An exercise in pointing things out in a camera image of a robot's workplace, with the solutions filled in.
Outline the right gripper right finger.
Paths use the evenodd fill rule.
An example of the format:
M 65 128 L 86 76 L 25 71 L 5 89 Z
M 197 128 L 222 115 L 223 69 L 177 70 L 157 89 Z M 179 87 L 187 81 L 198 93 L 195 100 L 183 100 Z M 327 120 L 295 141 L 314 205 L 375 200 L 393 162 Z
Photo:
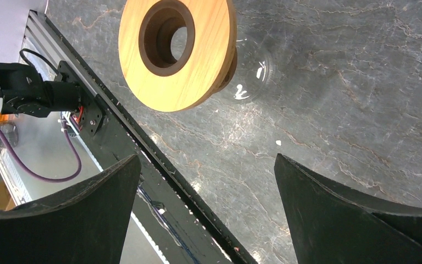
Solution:
M 282 154 L 274 173 L 299 263 L 422 263 L 422 208 L 352 189 Z

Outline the round wooden dripper stand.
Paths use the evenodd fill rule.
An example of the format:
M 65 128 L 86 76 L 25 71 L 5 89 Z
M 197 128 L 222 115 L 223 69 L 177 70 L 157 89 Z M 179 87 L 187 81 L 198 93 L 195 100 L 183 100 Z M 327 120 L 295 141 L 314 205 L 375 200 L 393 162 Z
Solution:
M 127 1 L 118 34 L 121 71 L 146 107 L 183 111 L 231 81 L 236 39 L 232 1 Z

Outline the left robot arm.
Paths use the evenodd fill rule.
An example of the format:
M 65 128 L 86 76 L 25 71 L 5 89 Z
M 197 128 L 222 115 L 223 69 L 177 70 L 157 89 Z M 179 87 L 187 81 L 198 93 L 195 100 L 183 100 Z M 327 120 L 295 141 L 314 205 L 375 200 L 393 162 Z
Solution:
M 76 111 L 81 92 L 73 82 L 43 80 L 30 65 L 0 63 L 0 114 L 46 118 L 52 112 Z

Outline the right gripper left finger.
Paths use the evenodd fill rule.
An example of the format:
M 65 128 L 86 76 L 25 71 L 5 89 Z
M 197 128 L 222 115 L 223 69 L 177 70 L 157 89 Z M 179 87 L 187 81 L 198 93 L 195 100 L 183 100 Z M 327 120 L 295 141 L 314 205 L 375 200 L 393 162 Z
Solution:
M 0 263 L 119 263 L 139 184 L 131 155 L 54 194 L 0 211 Z

